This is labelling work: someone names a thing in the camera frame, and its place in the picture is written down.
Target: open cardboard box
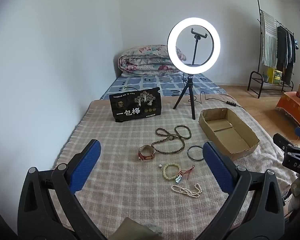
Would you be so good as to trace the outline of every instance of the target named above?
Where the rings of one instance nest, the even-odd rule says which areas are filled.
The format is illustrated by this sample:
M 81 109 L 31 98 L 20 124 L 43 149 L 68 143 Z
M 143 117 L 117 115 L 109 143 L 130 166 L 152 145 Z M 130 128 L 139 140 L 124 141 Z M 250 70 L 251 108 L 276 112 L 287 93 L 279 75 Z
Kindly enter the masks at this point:
M 228 108 L 201 111 L 199 124 L 218 150 L 232 160 L 253 153 L 260 142 L 252 129 Z

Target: clothes rack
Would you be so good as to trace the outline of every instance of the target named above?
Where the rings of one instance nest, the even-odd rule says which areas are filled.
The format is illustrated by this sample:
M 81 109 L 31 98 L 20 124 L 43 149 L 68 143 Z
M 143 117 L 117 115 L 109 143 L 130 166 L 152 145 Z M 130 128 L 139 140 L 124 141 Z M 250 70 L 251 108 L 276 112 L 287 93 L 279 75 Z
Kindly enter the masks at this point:
M 258 7 L 259 7 L 259 20 L 258 22 L 260 23 L 260 54 L 259 54 L 259 64 L 258 64 L 258 71 L 252 71 L 250 74 L 250 78 L 249 78 L 249 84 L 248 84 L 248 91 L 251 90 L 252 92 L 256 93 L 258 95 L 258 98 L 260 98 L 261 95 L 282 95 L 282 92 L 286 92 L 284 90 L 284 88 L 291 88 L 291 91 L 293 90 L 293 82 L 291 81 L 292 86 L 287 85 L 284 81 L 281 81 L 280 85 L 276 85 L 276 84 L 271 84 L 271 83 L 267 83 L 264 82 L 263 80 L 263 76 L 259 73 L 260 71 L 260 62 L 261 62 L 261 50 L 262 50 L 262 27 L 261 27 L 261 12 L 262 10 L 260 9 L 260 3 L 258 0 Z M 283 26 L 283 24 L 281 24 L 280 22 L 278 22 L 276 20 L 276 22 L 283 28 L 285 28 L 289 33 L 291 33 L 294 36 L 294 33 L 292 33 L 291 31 L 289 31 L 286 27 Z M 257 74 L 260 76 L 260 78 L 255 78 L 252 77 L 253 74 Z M 259 88 L 259 92 L 255 91 L 255 89 L 250 88 L 251 85 L 251 80 L 254 80 L 256 82 L 258 82 L 260 85 Z M 270 85 L 270 86 L 277 86 L 277 87 L 281 87 L 281 91 L 279 89 L 269 89 L 269 88 L 263 88 L 263 85 Z M 272 93 L 262 93 L 263 90 L 270 90 L 270 91 L 274 91 Z

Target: folded quilt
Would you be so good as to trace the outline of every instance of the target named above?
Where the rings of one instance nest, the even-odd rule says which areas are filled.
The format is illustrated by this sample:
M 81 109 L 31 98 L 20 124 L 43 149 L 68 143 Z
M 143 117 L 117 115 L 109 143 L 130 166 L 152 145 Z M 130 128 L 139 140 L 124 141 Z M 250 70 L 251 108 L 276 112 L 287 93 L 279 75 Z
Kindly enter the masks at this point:
M 176 48 L 180 60 L 186 56 Z M 124 73 L 135 75 L 175 74 L 178 70 L 171 62 L 166 45 L 147 45 L 131 48 L 118 60 L 118 67 Z

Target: black package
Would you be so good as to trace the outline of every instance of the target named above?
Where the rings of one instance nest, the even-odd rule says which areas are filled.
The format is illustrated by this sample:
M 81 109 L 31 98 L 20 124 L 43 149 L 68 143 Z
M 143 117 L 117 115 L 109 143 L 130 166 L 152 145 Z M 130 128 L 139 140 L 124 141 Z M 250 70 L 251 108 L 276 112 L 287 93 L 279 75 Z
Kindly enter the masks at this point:
M 160 88 L 129 91 L 109 95 L 116 122 L 151 117 L 161 114 Z

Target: red string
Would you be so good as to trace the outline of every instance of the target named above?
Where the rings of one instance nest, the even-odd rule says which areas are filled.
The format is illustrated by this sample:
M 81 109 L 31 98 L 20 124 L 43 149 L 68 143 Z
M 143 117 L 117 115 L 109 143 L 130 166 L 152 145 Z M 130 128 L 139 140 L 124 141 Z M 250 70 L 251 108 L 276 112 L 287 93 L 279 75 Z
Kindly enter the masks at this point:
M 189 178 L 189 174 L 190 174 L 190 172 L 192 171 L 194 169 L 194 165 L 192 165 L 192 167 L 191 167 L 191 169 L 189 169 L 189 170 L 181 170 L 181 171 L 179 171 L 178 172 L 178 174 L 176 175 L 176 178 L 179 176 L 179 175 L 181 175 L 181 176 L 183 176 L 183 175 L 185 175 L 186 173 L 188 173 L 188 177 L 187 177 L 187 179 Z

